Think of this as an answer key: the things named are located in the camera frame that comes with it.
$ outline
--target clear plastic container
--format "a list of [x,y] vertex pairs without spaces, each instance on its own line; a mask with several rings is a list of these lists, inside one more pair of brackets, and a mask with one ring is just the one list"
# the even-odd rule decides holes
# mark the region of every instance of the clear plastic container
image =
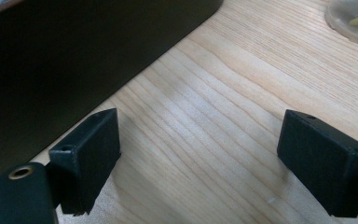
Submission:
[[358,0],[333,0],[325,19],[332,29],[358,43]]

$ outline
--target metal ring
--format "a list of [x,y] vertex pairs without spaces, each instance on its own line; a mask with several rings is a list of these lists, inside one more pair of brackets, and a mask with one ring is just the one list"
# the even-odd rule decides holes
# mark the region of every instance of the metal ring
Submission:
[[8,175],[8,178],[12,180],[22,179],[33,172],[34,172],[34,168],[32,166],[30,165],[22,166],[12,171]]

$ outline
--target wood grain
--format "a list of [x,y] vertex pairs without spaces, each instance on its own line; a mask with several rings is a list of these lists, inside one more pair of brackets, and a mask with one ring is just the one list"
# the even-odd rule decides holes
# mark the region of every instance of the wood grain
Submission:
[[226,0],[95,110],[118,109],[122,157],[91,214],[60,222],[358,223],[276,153],[285,109],[358,140],[358,45],[326,25],[328,2]]

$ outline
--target black clamp jaw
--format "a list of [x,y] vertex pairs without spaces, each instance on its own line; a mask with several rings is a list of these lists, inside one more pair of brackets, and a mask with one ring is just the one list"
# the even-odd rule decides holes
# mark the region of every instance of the black clamp jaw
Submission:
[[358,216],[358,141],[313,116],[287,110],[278,157],[330,216]]
[[58,223],[89,213],[120,158],[117,111],[88,117],[49,151],[50,163],[29,162],[0,176],[0,224]]

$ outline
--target wooden table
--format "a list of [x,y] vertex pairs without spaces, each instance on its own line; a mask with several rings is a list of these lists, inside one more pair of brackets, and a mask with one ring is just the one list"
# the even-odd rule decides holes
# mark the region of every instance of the wooden table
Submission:
[[122,157],[91,214],[60,222],[358,223],[276,152],[286,109],[358,140],[358,45],[326,25],[328,2],[226,0],[95,109],[118,109]]

